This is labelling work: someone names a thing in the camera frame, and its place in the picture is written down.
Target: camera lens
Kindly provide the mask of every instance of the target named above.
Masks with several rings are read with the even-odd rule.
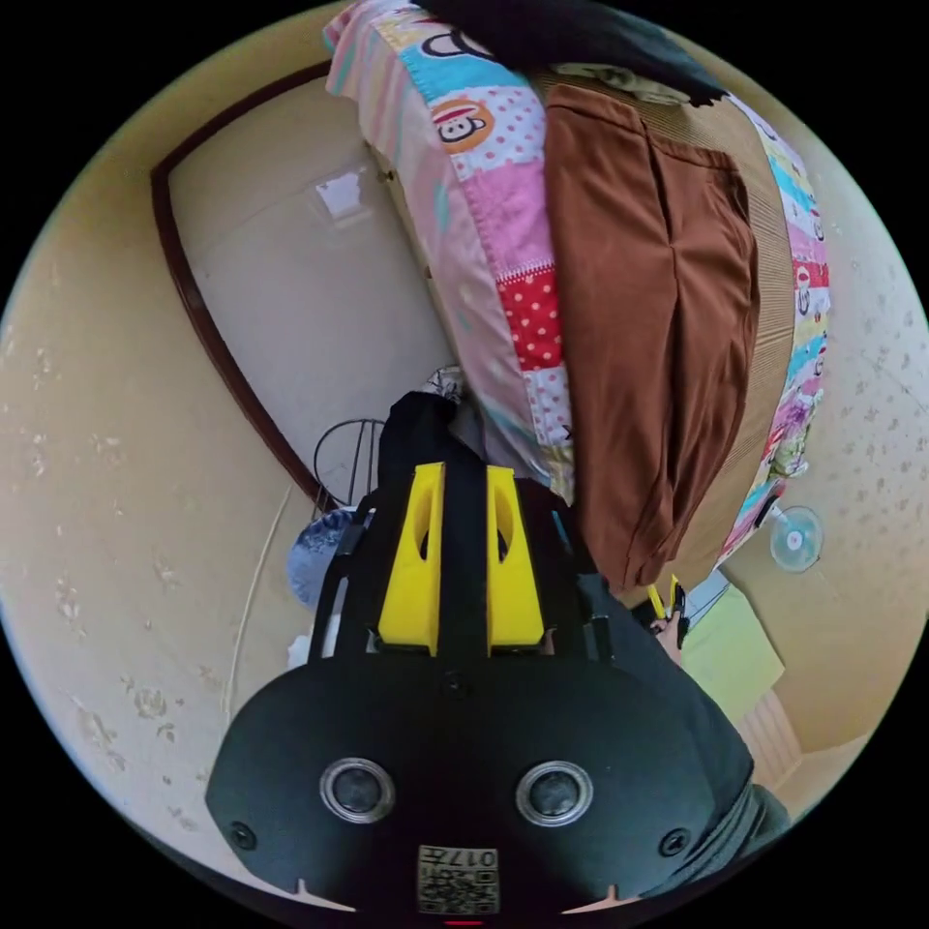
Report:
[[[590,806],[593,783],[571,762],[544,762],[523,775],[516,788],[516,806],[534,825],[576,822]]]
[[[330,812],[347,823],[376,823],[394,806],[390,775],[366,758],[330,764],[319,779],[319,794]]]

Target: qr code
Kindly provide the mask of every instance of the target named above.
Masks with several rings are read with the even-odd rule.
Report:
[[[496,849],[419,847],[419,912],[477,916],[499,913]]]

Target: white fan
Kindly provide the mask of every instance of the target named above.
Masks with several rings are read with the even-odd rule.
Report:
[[[771,556],[785,570],[800,574],[820,559],[823,524],[806,506],[771,507]]]

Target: brown pants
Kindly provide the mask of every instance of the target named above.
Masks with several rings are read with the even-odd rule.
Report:
[[[622,101],[549,94],[545,143],[581,526],[611,586],[657,580],[725,461],[758,327],[758,254],[729,155]]]

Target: fisheye view circle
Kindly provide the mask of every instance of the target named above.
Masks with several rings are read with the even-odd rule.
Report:
[[[811,128],[621,3],[247,36],[75,179],[0,339],[16,666],[114,810],[274,918],[719,885],[923,632],[903,259]]]

